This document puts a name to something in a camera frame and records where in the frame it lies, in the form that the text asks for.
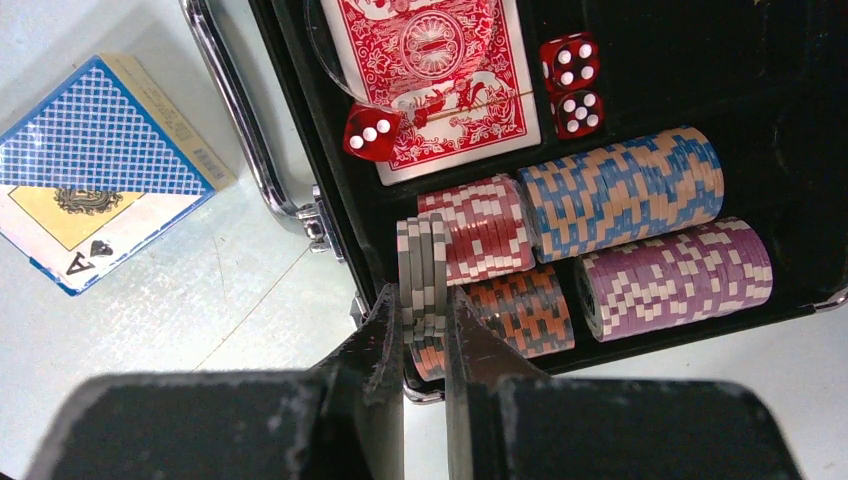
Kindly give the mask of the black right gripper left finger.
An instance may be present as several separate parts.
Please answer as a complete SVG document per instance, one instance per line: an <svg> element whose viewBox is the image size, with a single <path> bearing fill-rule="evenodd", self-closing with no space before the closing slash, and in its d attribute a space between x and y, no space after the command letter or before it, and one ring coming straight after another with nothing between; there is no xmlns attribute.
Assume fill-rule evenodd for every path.
<svg viewBox="0 0 848 480"><path fill-rule="evenodd" d="M400 479L398 287L306 370L103 375L65 401L31 479Z"/></svg>

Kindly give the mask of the small grey chip stack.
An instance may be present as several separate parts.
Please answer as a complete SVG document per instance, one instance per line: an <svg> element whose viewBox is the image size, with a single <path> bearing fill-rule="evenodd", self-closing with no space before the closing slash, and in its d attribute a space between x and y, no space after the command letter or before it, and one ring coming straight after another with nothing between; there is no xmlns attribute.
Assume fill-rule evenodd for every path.
<svg viewBox="0 0 848 480"><path fill-rule="evenodd" d="M396 222L398 283L406 344L442 336L448 306L446 223L439 212Z"/></svg>

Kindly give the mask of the orange brown chip stack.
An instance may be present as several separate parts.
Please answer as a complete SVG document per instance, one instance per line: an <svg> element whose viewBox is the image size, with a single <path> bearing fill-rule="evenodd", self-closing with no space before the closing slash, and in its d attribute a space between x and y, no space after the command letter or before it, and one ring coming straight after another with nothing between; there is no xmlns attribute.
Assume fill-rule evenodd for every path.
<svg viewBox="0 0 848 480"><path fill-rule="evenodd" d="M537 265L525 271L462 278L460 285L482 324L523 357L575 347L571 316L553 267ZM444 378L445 328L446 322L438 316L413 324L408 349L414 386Z"/></svg>

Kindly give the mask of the red white chip stack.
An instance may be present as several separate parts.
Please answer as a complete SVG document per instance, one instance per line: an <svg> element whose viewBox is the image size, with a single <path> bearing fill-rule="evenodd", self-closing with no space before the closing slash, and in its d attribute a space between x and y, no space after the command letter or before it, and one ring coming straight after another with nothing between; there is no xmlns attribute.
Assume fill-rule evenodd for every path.
<svg viewBox="0 0 848 480"><path fill-rule="evenodd" d="M763 241L738 217L582 255L576 280L600 342L757 307L774 286Z"/></svg>

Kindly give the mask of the blue playing card deck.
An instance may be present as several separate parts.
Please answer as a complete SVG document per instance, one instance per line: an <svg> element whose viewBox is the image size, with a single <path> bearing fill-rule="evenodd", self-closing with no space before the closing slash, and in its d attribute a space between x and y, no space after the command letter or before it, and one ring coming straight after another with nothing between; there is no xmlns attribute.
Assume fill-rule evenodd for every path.
<svg viewBox="0 0 848 480"><path fill-rule="evenodd" d="M234 178L127 54L92 56L1 137L1 233L71 296Z"/></svg>

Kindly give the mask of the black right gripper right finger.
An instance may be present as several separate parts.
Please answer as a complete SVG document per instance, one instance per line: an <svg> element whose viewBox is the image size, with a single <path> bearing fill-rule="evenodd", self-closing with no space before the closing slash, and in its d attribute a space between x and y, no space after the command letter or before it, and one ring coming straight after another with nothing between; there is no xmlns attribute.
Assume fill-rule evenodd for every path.
<svg viewBox="0 0 848 480"><path fill-rule="evenodd" d="M770 410L723 381L555 378L448 295L453 479L797 479Z"/></svg>

